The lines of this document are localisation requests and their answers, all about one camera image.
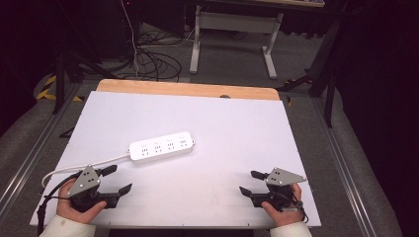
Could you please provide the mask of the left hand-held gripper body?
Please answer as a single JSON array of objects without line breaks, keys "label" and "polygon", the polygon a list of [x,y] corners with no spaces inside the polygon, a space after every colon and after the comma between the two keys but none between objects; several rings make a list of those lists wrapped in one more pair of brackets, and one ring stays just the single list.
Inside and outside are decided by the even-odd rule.
[{"label": "left hand-held gripper body", "polygon": [[106,208],[115,208],[119,199],[113,194],[101,194],[98,189],[101,185],[100,177],[97,176],[96,169],[88,165],[77,177],[75,183],[67,192],[67,198],[71,201],[74,209],[84,212],[96,203],[105,201]]}]

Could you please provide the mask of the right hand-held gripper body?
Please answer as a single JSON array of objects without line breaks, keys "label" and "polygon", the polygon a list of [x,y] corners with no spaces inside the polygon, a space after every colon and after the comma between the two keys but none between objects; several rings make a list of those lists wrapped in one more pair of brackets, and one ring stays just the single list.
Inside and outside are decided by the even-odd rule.
[{"label": "right hand-held gripper body", "polygon": [[277,211],[302,210],[301,200],[294,200],[291,184],[305,181],[305,177],[288,172],[280,168],[274,168],[269,177],[264,180],[268,192],[266,194],[254,194],[251,201],[255,207],[261,207],[262,202],[268,202]]}]

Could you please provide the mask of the white power strip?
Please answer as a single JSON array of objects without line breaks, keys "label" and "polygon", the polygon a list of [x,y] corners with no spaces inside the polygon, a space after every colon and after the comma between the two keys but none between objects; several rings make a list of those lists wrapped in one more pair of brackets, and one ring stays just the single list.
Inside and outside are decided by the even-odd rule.
[{"label": "white power strip", "polygon": [[194,146],[192,135],[183,131],[133,142],[128,147],[128,153],[131,162],[137,165],[186,154]]}]

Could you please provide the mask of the person's left hand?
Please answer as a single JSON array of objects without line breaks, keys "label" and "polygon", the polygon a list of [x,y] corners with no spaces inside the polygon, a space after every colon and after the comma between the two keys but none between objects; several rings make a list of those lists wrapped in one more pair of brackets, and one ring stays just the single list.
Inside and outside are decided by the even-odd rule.
[{"label": "person's left hand", "polygon": [[98,202],[84,212],[74,209],[71,205],[71,201],[67,199],[67,192],[74,183],[75,180],[71,179],[59,189],[56,214],[71,221],[89,224],[106,207],[107,203],[105,201]]}]

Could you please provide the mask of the person's right hand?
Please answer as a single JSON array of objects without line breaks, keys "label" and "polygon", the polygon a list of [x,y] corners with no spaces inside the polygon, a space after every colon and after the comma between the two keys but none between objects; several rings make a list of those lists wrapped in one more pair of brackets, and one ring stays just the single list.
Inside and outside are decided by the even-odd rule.
[{"label": "person's right hand", "polygon": [[[301,200],[301,189],[298,184],[291,184],[293,189],[294,200]],[[273,219],[276,227],[282,227],[289,224],[301,222],[303,219],[303,214],[301,210],[291,210],[291,211],[277,211],[274,209],[268,202],[262,202],[262,207],[267,212],[267,214]]]}]

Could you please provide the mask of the white table cover board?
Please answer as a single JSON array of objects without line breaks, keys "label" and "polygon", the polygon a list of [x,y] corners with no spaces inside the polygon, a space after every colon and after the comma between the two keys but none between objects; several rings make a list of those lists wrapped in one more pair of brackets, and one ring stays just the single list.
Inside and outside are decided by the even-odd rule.
[{"label": "white table cover board", "polygon": [[[187,154],[139,165],[126,156],[133,142],[181,131],[195,141]],[[240,192],[266,191],[250,173],[304,172],[280,101],[107,92],[90,94],[48,186],[64,168],[98,162],[118,167],[101,192],[131,187],[93,221],[111,228],[270,228]]]}]

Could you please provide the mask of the black metal stand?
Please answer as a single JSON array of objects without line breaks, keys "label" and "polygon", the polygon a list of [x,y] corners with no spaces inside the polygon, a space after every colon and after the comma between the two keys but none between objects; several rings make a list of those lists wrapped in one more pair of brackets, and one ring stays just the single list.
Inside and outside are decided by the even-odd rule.
[{"label": "black metal stand", "polygon": [[319,98],[324,90],[326,93],[326,102],[324,107],[324,119],[328,127],[332,127],[332,106],[335,94],[335,76],[334,69],[330,64],[330,55],[340,28],[341,21],[333,21],[329,30],[326,32],[319,50],[317,51],[311,66],[306,70],[306,74],[296,80],[290,80],[284,86],[279,87],[279,92],[286,92],[298,87],[303,83],[312,82],[308,94],[311,98]]},{"label": "black metal stand", "polygon": [[61,6],[58,0],[46,0],[46,7],[48,8],[48,20],[54,37],[56,101],[53,114],[57,115],[66,102],[65,75],[68,75],[70,81],[74,83],[81,83],[84,80],[80,64],[84,64],[105,78],[114,78],[115,75],[97,65],[87,56],[74,50],[69,40],[69,30],[66,29],[64,24],[65,19],[60,16]]}]

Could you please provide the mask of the aluminium floor rail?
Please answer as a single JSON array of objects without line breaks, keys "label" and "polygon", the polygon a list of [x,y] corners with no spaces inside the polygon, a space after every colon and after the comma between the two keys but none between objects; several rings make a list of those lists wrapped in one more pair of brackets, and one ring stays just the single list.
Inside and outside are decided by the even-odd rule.
[{"label": "aluminium floor rail", "polygon": [[14,205],[81,87],[66,86],[64,103],[56,113],[55,101],[38,101],[0,137],[0,218]]},{"label": "aluminium floor rail", "polygon": [[335,133],[333,129],[330,128],[326,123],[321,101],[319,99],[312,99],[311,103],[313,104],[317,116],[321,121],[323,130],[325,131],[329,146],[331,147],[334,165],[340,177],[341,183],[345,189],[346,196],[353,209],[362,235],[363,237],[376,237],[376,232],[372,226],[370,217],[366,211],[362,197],[359,193],[359,190],[356,187],[352,174],[346,163],[345,157],[338,144]]}]

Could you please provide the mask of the white metal desk frame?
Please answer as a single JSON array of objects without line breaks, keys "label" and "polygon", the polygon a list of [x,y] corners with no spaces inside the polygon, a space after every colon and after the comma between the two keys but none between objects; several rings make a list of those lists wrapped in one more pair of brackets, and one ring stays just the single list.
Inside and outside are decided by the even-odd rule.
[{"label": "white metal desk frame", "polygon": [[198,72],[200,58],[200,34],[201,30],[236,31],[257,34],[269,34],[270,40],[267,45],[261,47],[266,68],[271,80],[278,75],[272,58],[272,50],[276,42],[283,14],[275,18],[242,16],[221,13],[208,13],[202,11],[203,7],[198,5],[195,11],[194,44],[189,71],[192,74]]}]

